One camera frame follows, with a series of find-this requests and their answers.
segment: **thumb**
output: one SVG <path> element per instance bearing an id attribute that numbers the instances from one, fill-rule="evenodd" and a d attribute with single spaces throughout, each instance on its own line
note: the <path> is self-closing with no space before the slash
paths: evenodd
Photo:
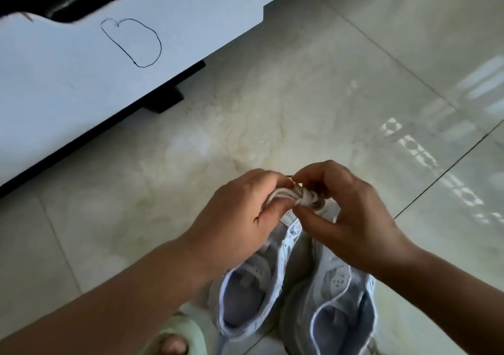
<path id="1" fill-rule="evenodd" d="M 261 229 L 265 229 L 267 233 L 271 233 L 274 227 L 280 221 L 280 218 L 294 206 L 294 200 L 287 198 L 274 199 L 258 216 L 258 225 Z"/>
<path id="2" fill-rule="evenodd" d="M 299 218 L 303 230 L 324 245 L 330 246 L 338 237 L 338 226 L 318 216 L 310 208 L 298 205 L 292 211 Z"/>

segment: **heart drawing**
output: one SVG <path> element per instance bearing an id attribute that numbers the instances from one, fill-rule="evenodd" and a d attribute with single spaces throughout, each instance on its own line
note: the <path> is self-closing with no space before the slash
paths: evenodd
<path id="1" fill-rule="evenodd" d="M 153 65 L 161 56 L 163 47 L 158 34 L 136 19 L 116 21 L 107 18 L 100 23 L 100 27 L 137 67 Z"/>

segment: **green slipper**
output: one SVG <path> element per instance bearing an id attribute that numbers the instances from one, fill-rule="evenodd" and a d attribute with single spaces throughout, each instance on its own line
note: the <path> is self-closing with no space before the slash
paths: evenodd
<path id="1" fill-rule="evenodd" d="M 187 355 L 207 355 L 205 337 L 198 324 L 185 315 L 174 315 L 166 321 L 157 336 L 139 353 L 139 355 L 154 355 L 166 337 L 170 334 L 179 335 L 186 341 L 189 351 Z"/>

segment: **drawing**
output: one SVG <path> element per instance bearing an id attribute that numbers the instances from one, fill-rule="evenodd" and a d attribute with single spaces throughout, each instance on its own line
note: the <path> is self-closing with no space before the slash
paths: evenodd
<path id="1" fill-rule="evenodd" d="M 129 24 L 127 30 L 125 27 L 123 27 L 124 35 L 121 35 L 119 33 L 119 27 L 121 26 L 121 24 L 123 24 L 123 26 L 126 25 L 127 22 L 135 22 L 135 23 Z M 117 28 L 117 35 L 114 35 L 115 38 L 110 36 L 110 34 L 112 34 L 111 32 L 112 30 L 109 27 L 105 27 L 108 29 L 108 32 L 105 30 L 104 25 L 106 23 L 110 23 L 112 24 L 111 27 Z M 132 35 L 129 33 L 132 26 L 144 27 L 145 30 L 149 31 L 145 33 L 145 32 L 139 32 L 140 30 L 136 30 L 135 35 Z M 120 21 L 116 21 L 115 19 L 107 18 L 105 20 L 102 20 L 102 22 L 100 23 L 100 28 L 105 33 L 105 35 L 112 42 L 114 42 L 116 46 L 118 46 L 121 50 L 123 50 L 123 52 L 139 68 L 145 68 L 150 65 L 153 65 L 155 62 L 157 62 L 157 60 L 161 56 L 163 46 L 161 44 L 161 40 L 159 39 L 157 32 L 155 32 L 150 27 L 147 27 L 139 20 L 126 18 Z"/>

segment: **black base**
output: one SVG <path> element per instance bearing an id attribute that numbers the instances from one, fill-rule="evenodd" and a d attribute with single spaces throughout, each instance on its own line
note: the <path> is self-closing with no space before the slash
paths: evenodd
<path id="1" fill-rule="evenodd" d="M 144 107 L 156 113 L 161 113 L 173 105 L 179 103 L 184 99 L 179 89 L 176 87 L 177 84 L 184 81 L 191 75 L 205 67 L 205 62 L 200 60 L 195 65 L 192 65 L 187 70 L 179 73 L 174 78 L 168 80 L 165 84 L 159 86 L 155 90 L 149 92 L 147 95 L 137 100 L 133 104 L 116 113 L 114 116 L 109 117 L 104 122 L 98 124 L 96 127 L 80 135 L 75 140 L 69 142 L 64 147 L 58 149 L 53 154 L 50 154 L 45 159 L 39 161 L 34 166 L 28 168 L 26 171 L 18 174 L 12 180 L 7 181 L 5 184 L 0 186 L 0 197 L 12 192 L 18 186 L 21 186 L 26 181 L 34 178 L 35 176 L 41 174 L 47 168 L 53 166 L 58 161 L 62 160 L 66 156 L 70 155 L 72 152 L 84 146 L 87 142 L 93 140 L 98 135 L 105 132 L 107 129 L 113 127 L 118 122 L 124 120 L 126 117 L 138 111 L 140 108 Z"/>

